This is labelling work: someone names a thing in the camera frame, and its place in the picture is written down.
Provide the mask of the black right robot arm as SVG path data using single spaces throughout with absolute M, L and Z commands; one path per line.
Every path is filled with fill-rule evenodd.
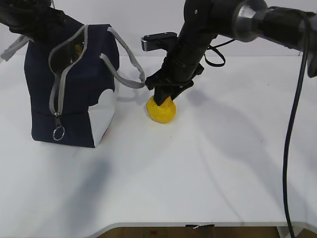
M 161 105 L 193 86 L 203 72 L 200 62 L 217 36 L 240 42 L 263 38 L 290 49 L 307 52 L 307 74 L 317 75 L 317 15 L 292 8 L 269 7 L 263 0 L 187 0 L 180 33 L 146 35 L 145 52 L 163 49 L 161 68 L 146 79 Z

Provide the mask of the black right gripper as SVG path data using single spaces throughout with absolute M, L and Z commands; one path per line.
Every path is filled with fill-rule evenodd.
M 149 90 L 155 89 L 157 105 L 169 97 L 175 100 L 193 86 L 195 70 L 213 39 L 209 23 L 211 10 L 210 0 L 185 1 L 184 24 L 177 42 L 167 52 L 161 68 L 145 82 Z

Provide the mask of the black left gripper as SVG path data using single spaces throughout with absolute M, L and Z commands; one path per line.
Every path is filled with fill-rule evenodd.
M 65 13 L 52 0 L 8 0 L 7 27 L 10 32 L 46 41 L 52 28 L 65 23 Z

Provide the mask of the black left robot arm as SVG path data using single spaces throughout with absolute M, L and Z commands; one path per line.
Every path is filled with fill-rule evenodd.
M 2 0 L 0 23 L 12 33 L 35 41 L 46 41 L 49 33 L 65 24 L 62 10 L 52 7 L 51 0 Z

